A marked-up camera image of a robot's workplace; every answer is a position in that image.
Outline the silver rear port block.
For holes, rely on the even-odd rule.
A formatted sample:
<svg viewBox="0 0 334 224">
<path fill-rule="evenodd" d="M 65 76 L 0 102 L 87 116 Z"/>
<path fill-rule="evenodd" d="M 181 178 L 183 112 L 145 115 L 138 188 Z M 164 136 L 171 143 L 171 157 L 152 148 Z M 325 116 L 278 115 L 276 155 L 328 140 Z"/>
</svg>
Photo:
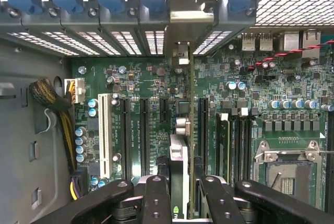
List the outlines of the silver rear port block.
<svg viewBox="0 0 334 224">
<path fill-rule="evenodd" d="M 288 31 L 283 34 L 282 46 L 284 51 L 296 50 L 300 45 L 300 34 L 298 31 Z"/>
</svg>

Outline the open black PC case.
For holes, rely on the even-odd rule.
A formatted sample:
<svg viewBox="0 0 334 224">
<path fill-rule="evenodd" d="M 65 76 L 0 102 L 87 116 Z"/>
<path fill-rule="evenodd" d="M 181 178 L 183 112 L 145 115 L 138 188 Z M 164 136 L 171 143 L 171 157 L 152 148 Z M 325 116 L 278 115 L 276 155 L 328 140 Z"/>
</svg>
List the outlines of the open black PC case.
<svg viewBox="0 0 334 224">
<path fill-rule="evenodd" d="M 81 58 L 162 57 L 167 50 L 170 1 L 165 12 L 151 13 L 141 0 L 125 0 L 111 13 L 98 0 L 83 0 L 83 12 L 69 14 L 52 0 L 43 13 L 28 15 L 0 0 L 0 224 L 32 224 L 74 200 L 70 176 L 78 167 L 74 107 L 64 79 L 73 79 L 73 61 Z M 211 55 L 242 33 L 271 33 L 276 56 L 285 52 L 285 32 L 315 30 L 334 35 L 334 0 L 253 0 L 255 10 L 230 13 L 228 0 L 204 0 L 214 21 L 195 50 Z M 302 51 L 300 45 L 292 53 Z M 179 219 L 180 196 L 172 206 L 172 180 L 182 167 L 169 159 L 172 224 L 212 224 L 202 215 L 196 183 L 195 214 Z"/>
</svg>

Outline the black power connector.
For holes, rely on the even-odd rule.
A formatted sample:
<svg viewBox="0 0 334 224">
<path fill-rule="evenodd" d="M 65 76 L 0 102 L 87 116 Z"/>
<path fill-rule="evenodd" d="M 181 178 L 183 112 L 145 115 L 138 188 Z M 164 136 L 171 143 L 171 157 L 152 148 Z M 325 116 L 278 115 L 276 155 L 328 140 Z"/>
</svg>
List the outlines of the black power connector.
<svg viewBox="0 0 334 224">
<path fill-rule="evenodd" d="M 78 169 L 72 173 L 70 176 L 69 189 L 74 201 L 88 194 L 89 184 L 87 167 L 78 167 Z"/>
</svg>

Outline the white expansion slot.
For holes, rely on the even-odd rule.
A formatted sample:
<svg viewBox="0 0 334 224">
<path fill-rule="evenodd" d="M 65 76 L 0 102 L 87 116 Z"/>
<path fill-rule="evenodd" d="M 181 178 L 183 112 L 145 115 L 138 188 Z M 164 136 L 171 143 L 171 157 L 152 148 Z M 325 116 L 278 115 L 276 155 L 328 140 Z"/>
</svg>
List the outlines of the white expansion slot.
<svg viewBox="0 0 334 224">
<path fill-rule="evenodd" d="M 111 94 L 98 94 L 98 111 L 100 177 L 109 179 L 113 173 Z"/>
</svg>

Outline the green motherboard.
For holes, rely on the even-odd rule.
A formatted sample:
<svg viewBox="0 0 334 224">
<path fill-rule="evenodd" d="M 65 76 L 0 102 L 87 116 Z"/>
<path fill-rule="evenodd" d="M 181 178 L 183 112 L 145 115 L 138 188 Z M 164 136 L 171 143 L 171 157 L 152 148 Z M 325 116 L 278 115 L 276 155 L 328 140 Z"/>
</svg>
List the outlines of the green motherboard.
<svg viewBox="0 0 334 224">
<path fill-rule="evenodd" d="M 319 48 L 319 59 L 303 59 L 305 50 Z M 252 121 L 250 177 L 259 142 L 273 148 L 302 148 L 314 139 L 327 150 L 328 113 L 334 111 L 334 35 L 321 34 L 320 44 L 298 53 L 242 51 L 241 37 L 195 61 L 195 158 L 205 174 L 234 183 L 233 117 L 239 119 L 239 176 L 241 179 L 241 117 Z M 157 159 L 170 158 L 175 134 L 175 99 L 183 92 L 183 76 L 162 57 L 91 57 L 73 61 L 76 78 L 85 81 L 85 101 L 74 107 L 76 158 L 88 169 L 89 192 L 122 177 L 120 100 L 130 100 L 131 181 L 138 183 L 140 158 L 140 99 L 149 99 L 150 174 L 158 173 Z M 98 94 L 111 94 L 111 177 L 100 177 Z M 159 99 L 169 100 L 170 121 L 160 123 Z M 208 98 L 206 159 L 198 150 L 198 99 Z M 325 211 L 326 160 L 323 159 L 322 197 Z"/>
</svg>

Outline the silver ethernet port block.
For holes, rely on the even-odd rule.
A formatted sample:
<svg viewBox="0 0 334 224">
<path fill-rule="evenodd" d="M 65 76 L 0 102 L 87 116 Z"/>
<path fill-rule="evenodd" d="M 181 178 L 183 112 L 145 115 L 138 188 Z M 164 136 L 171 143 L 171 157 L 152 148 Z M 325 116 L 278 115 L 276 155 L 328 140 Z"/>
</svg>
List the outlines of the silver ethernet port block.
<svg viewBox="0 0 334 224">
<path fill-rule="evenodd" d="M 320 44 L 321 32 L 315 30 L 309 30 L 303 32 L 302 47 L 308 48 L 310 46 L 316 46 Z M 319 59 L 320 49 L 313 48 L 303 51 L 303 59 Z"/>
</svg>

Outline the silver USB port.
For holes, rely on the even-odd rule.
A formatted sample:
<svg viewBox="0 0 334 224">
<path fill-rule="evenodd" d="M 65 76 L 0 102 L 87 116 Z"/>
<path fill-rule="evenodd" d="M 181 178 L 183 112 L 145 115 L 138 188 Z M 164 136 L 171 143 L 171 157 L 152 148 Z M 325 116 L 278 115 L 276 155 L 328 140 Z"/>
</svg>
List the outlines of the silver USB port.
<svg viewBox="0 0 334 224">
<path fill-rule="evenodd" d="M 272 51 L 273 50 L 273 37 L 271 33 L 259 34 L 259 50 L 260 51 Z"/>
<path fill-rule="evenodd" d="M 253 33 L 242 33 L 242 51 L 256 50 L 256 36 Z"/>
</svg>

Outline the CPU socket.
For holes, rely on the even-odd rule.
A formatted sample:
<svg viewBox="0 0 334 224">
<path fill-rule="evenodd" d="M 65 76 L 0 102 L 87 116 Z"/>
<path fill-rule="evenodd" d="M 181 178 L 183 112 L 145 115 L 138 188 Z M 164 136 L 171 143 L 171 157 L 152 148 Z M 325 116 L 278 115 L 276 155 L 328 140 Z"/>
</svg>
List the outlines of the CPU socket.
<svg viewBox="0 0 334 224">
<path fill-rule="evenodd" d="M 322 209 L 322 171 L 323 159 L 316 140 L 302 148 L 273 148 L 263 139 L 254 155 L 252 179 Z"/>
</svg>

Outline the black RAM slot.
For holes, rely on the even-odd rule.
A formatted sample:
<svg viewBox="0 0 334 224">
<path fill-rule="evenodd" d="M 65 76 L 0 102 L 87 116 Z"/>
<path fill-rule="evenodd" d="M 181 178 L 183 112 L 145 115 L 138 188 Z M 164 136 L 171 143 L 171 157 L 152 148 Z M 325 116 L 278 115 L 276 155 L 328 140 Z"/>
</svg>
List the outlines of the black RAM slot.
<svg viewBox="0 0 334 224">
<path fill-rule="evenodd" d="M 251 171 L 252 121 L 251 117 L 241 117 L 241 179 L 249 179 Z"/>
<path fill-rule="evenodd" d="M 238 116 L 233 117 L 233 147 L 234 147 L 234 183 L 238 181 L 239 176 L 239 119 Z"/>
<path fill-rule="evenodd" d="M 328 113 L 325 212 L 334 215 L 334 111 Z"/>
</svg>

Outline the long black expansion slot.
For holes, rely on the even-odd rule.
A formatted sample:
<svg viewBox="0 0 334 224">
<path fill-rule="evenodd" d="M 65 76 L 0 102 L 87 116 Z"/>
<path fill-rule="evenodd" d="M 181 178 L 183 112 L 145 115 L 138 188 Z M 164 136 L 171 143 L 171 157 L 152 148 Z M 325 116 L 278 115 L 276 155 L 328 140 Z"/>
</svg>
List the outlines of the long black expansion slot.
<svg viewBox="0 0 334 224">
<path fill-rule="evenodd" d="M 131 120 L 130 100 L 120 100 L 121 141 L 122 141 L 122 177 L 126 180 L 132 178 L 132 152 L 131 152 Z"/>
<path fill-rule="evenodd" d="M 150 126 L 149 126 L 149 99 L 140 99 L 140 158 L 141 175 L 150 174 Z"/>
</svg>

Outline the white power connector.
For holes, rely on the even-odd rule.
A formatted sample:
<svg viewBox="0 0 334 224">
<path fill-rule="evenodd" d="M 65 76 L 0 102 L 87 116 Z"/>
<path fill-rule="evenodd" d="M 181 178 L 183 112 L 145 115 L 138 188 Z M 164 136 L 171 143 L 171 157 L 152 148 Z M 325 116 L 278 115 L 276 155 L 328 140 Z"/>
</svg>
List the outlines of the white power connector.
<svg viewBox="0 0 334 224">
<path fill-rule="evenodd" d="M 85 101 L 85 81 L 80 78 L 64 79 L 65 96 L 70 98 L 71 104 L 83 104 Z"/>
</svg>

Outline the short black expansion slot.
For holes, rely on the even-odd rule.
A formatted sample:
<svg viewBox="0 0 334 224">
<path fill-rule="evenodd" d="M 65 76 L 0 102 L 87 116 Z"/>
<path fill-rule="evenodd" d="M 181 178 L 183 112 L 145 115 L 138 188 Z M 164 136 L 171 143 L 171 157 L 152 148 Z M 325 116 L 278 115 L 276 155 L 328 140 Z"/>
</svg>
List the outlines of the short black expansion slot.
<svg viewBox="0 0 334 224">
<path fill-rule="evenodd" d="M 167 123 L 170 121 L 170 107 L 168 99 L 166 98 L 159 99 L 159 113 L 160 113 L 160 123 Z"/>
</svg>

